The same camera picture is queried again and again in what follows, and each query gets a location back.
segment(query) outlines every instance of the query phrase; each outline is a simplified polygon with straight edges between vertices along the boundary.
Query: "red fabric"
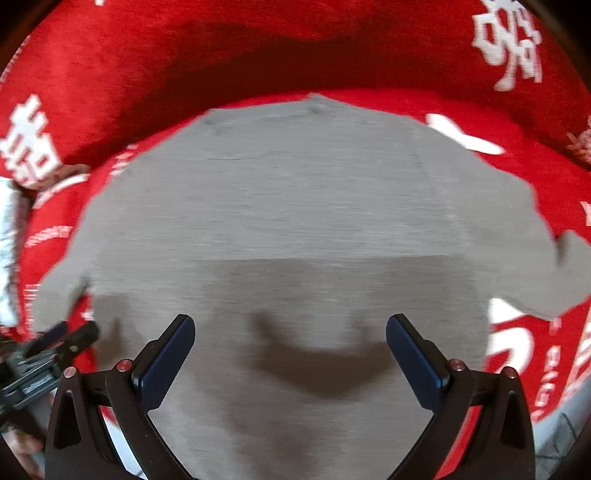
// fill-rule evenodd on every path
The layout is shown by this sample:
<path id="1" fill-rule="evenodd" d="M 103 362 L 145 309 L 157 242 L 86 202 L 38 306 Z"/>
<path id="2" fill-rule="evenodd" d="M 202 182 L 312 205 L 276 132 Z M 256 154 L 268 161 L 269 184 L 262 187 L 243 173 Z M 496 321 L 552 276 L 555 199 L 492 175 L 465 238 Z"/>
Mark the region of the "red fabric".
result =
<path id="1" fill-rule="evenodd" d="M 506 110 L 559 150 L 591 110 L 540 25 L 541 83 L 517 66 L 515 88 L 494 90 L 505 65 L 473 46 L 473 16 L 487 12 L 481 0 L 101 1 L 63 0 L 33 32 L 0 83 L 0 138 L 30 95 L 62 162 L 93 167 L 206 108 L 270 92 L 432 90 Z M 507 24 L 506 13 L 499 18 Z M 518 38 L 527 38 L 521 27 Z"/>
<path id="2" fill-rule="evenodd" d="M 67 238 L 38 236 L 45 240 L 23 250 L 20 302 L 28 322 L 17 336 L 28 335 L 27 302 L 36 285 L 66 253 L 86 202 L 112 173 L 174 132 L 172 125 L 207 108 L 301 98 L 303 93 L 285 93 L 296 90 L 340 89 L 324 93 L 420 121 L 426 113 L 450 117 L 466 133 L 506 149 L 502 156 L 482 157 L 534 186 L 551 233 L 573 229 L 591 241 L 581 203 L 591 203 L 591 179 L 562 155 L 569 153 L 566 134 L 587 128 L 590 96 L 537 22 L 541 82 L 523 78 L 517 66 L 515 87 L 495 90 L 509 51 L 501 46 L 505 61 L 493 65 L 473 45 L 473 16 L 486 12 L 482 0 L 104 0 L 104 6 L 63 0 L 0 77 L 0 142 L 11 132 L 17 106 L 36 96 L 47 118 L 43 132 L 60 161 L 94 171 L 33 213 L 27 241 L 55 226 L 72 229 Z M 507 26 L 507 13 L 499 16 Z M 522 27 L 518 35 L 528 38 Z M 402 90 L 407 87 L 416 90 Z M 269 96 L 243 100 L 259 95 Z M 0 174 L 9 176 L 4 160 Z M 88 302 L 81 299 L 72 327 L 88 315 Z M 591 371 L 586 350 L 579 348 L 590 335 L 588 311 L 589 301 L 573 306 L 554 333 L 532 317 L 496 325 L 491 333 L 516 327 L 532 333 L 535 349 L 523 378 L 532 411 L 542 410 L 538 419 Z M 544 371 L 554 346 L 561 349 L 557 377 Z M 504 360 L 506 353 L 494 356 L 487 368 L 495 370 Z M 92 367 L 89 356 L 80 362 Z"/>

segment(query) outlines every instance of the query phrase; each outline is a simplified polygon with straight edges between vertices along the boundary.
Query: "blue gripper pad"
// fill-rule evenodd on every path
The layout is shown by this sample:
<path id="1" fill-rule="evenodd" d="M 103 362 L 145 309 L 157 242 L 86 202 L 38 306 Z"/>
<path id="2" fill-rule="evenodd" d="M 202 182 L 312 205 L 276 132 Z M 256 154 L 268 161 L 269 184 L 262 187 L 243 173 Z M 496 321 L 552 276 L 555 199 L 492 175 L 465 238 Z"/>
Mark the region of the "blue gripper pad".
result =
<path id="1" fill-rule="evenodd" d="M 177 315 L 158 340 L 140 352 L 132 374 L 139 406 L 144 412 L 158 408 L 195 342 L 195 323 Z"/>
<path id="2" fill-rule="evenodd" d="M 442 354 L 437 351 L 439 355 L 435 356 L 429 352 L 427 341 L 402 314 L 388 320 L 386 340 L 418 402 L 426 410 L 436 413 L 449 381 L 449 374 L 439 358 L 443 357 Z"/>

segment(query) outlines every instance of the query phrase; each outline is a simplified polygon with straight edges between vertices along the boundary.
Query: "gray fabric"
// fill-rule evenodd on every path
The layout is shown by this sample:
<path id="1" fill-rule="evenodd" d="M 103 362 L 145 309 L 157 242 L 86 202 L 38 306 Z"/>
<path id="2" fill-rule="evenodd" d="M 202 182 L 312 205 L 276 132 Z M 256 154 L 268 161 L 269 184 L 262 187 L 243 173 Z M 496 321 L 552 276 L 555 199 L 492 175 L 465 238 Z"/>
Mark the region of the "gray fabric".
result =
<path id="1" fill-rule="evenodd" d="M 90 287 L 110 368 L 190 314 L 196 345 L 152 418 L 198 478 L 386 478 L 429 418 L 385 345 L 391 314 L 477 368 L 491 297 L 553 314 L 589 292 L 558 288 L 532 207 L 408 118 L 317 96 L 213 111 L 92 202 L 36 325 Z"/>

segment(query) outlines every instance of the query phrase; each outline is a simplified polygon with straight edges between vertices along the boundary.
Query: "metal screw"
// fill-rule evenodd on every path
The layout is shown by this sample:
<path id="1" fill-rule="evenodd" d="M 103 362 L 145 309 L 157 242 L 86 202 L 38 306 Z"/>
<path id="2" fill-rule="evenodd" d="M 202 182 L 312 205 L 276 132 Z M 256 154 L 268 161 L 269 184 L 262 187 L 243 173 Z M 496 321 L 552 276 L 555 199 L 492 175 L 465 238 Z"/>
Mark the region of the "metal screw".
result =
<path id="1" fill-rule="evenodd" d="M 120 372 L 127 372 L 131 368 L 131 360 L 125 358 L 123 360 L 119 360 L 116 365 L 117 370 Z"/>
<path id="2" fill-rule="evenodd" d="M 64 377 L 72 378 L 74 375 L 76 375 L 76 367 L 68 367 L 64 370 Z"/>
<path id="3" fill-rule="evenodd" d="M 461 372 L 462 370 L 466 369 L 466 364 L 462 362 L 459 358 L 452 358 L 449 361 L 450 367 L 452 367 L 456 372 Z"/>
<path id="4" fill-rule="evenodd" d="M 503 373 L 509 378 L 517 378 L 519 376 L 517 370 L 515 370 L 513 367 L 505 367 L 503 369 Z"/>

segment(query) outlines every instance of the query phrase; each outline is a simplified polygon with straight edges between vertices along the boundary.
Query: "gray cloth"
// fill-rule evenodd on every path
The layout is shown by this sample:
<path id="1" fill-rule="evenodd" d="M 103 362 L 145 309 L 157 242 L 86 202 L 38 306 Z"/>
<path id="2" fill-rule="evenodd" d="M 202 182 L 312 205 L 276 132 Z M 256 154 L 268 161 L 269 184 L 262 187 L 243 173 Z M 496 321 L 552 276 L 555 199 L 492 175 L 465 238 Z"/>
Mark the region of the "gray cloth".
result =
<path id="1" fill-rule="evenodd" d="M 212 111 L 92 202 L 36 325 L 90 287 L 110 368 L 191 315 L 196 345 L 151 416 L 198 478 L 387 478 L 430 417 L 384 342 L 390 315 L 478 368 L 491 297 L 551 316 L 590 291 L 533 207 L 408 118 L 318 96 Z"/>

